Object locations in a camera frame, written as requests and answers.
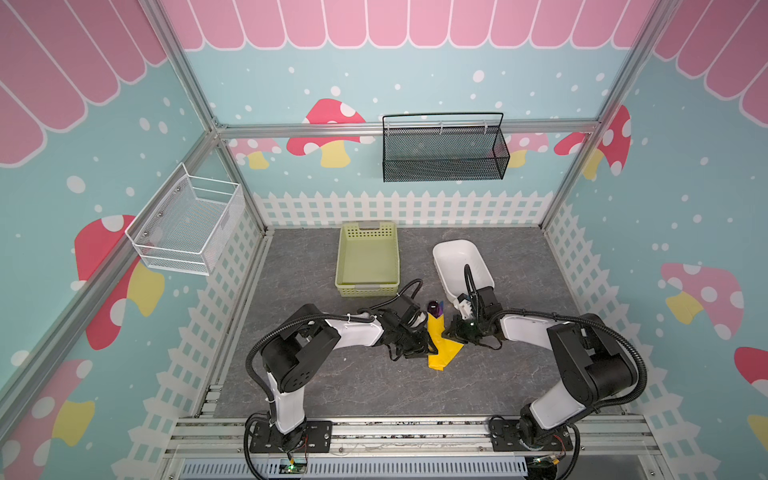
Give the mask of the purple spoon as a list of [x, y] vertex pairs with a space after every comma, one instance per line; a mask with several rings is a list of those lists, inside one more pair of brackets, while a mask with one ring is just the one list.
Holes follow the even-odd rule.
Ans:
[[441, 302], [430, 301], [427, 305], [427, 312], [434, 318], [439, 318], [443, 315], [443, 306]]

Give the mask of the yellow paper napkin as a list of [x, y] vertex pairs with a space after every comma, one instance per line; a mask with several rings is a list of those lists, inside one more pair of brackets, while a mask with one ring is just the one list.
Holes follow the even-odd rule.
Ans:
[[428, 315], [427, 328], [437, 353], [428, 356], [428, 366], [432, 370], [443, 371], [459, 354], [463, 345], [461, 343], [448, 340], [442, 336], [445, 332], [444, 316], [435, 317]]

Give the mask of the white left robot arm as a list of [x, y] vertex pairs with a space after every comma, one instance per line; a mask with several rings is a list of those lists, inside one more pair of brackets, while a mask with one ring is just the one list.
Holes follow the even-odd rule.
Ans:
[[248, 354], [249, 377], [267, 395], [270, 426], [287, 435], [306, 422], [304, 387], [332, 352], [385, 346], [392, 361], [439, 353], [427, 329], [427, 314], [408, 301], [331, 314], [308, 303], [266, 334]]

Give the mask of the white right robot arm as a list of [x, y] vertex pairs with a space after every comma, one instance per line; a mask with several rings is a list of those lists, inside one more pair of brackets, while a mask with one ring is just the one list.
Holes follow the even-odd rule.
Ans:
[[481, 346], [487, 337], [549, 350], [560, 380], [526, 404], [513, 422], [529, 450], [544, 448], [555, 435], [604, 407], [637, 399], [648, 381], [639, 351], [595, 314], [561, 315], [504, 309], [491, 287], [472, 289], [452, 300], [458, 310], [443, 337]]

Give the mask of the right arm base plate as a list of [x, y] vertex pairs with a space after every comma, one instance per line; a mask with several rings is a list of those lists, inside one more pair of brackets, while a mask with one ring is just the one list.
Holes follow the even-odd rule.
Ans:
[[570, 433], [565, 426], [545, 430], [527, 417], [506, 418], [491, 416], [487, 421], [488, 433], [495, 452], [568, 452], [573, 449]]

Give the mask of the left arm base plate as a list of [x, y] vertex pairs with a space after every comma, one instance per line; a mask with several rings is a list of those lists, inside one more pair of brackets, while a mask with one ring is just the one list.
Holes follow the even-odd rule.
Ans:
[[245, 445], [249, 453], [328, 453], [333, 423], [311, 420], [300, 424], [289, 433], [281, 433], [276, 425], [256, 418], [245, 433]]

